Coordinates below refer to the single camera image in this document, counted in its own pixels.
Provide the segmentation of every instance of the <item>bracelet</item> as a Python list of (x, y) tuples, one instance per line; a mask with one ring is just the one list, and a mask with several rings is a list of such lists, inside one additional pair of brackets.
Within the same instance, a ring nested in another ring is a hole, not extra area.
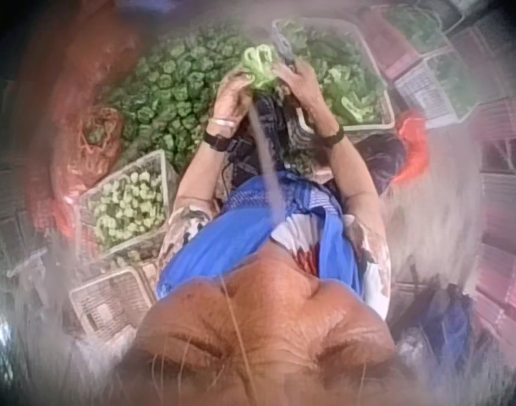
[(235, 122), (233, 122), (231, 120), (223, 120), (221, 118), (210, 118), (209, 122), (210, 123), (215, 123), (215, 124), (218, 124), (218, 125), (222, 125), (223, 127), (229, 127), (230, 129), (235, 129), (237, 127)]

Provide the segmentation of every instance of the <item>woman's right hand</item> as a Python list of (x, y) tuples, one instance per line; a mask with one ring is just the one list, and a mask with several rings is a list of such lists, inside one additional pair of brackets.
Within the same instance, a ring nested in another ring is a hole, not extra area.
[(295, 68), (294, 72), (285, 64), (278, 63), (273, 72), (286, 83), (302, 108), (312, 117), (320, 135), (329, 137), (336, 134), (339, 124), (322, 96), (315, 70), (299, 58), (295, 61)]

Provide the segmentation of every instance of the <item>hand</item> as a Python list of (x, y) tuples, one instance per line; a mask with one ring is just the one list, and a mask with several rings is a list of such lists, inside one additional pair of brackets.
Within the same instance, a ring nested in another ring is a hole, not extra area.
[(302, 108), (310, 114), (320, 135), (336, 134), (339, 124), (324, 101), (315, 70), (299, 58), (295, 61), (295, 68), (296, 72), (293, 72), (285, 64), (277, 63), (273, 73), (288, 85)]
[(228, 73), (221, 82), (217, 100), (213, 108), (213, 118), (226, 120), (234, 124), (233, 128), (210, 122), (207, 132), (231, 138), (243, 117), (249, 112), (252, 97), (247, 91), (251, 80), (237, 71)]

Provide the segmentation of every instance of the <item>woman's left hand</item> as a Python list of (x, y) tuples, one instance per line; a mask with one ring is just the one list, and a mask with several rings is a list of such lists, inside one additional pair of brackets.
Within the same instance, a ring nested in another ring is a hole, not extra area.
[(213, 119), (233, 124), (233, 127), (210, 121), (207, 125), (209, 134), (231, 138), (243, 117), (249, 112), (252, 97), (247, 91), (251, 81), (238, 72), (227, 74), (217, 92), (217, 100), (213, 108)]

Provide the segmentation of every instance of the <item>orange bag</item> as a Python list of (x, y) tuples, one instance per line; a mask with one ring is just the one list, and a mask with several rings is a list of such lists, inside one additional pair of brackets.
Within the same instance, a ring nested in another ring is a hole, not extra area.
[(416, 179), (429, 169), (429, 146), (425, 118), (415, 112), (404, 112), (398, 117), (397, 131), (407, 149), (407, 162), (401, 173), (393, 180), (402, 184)]

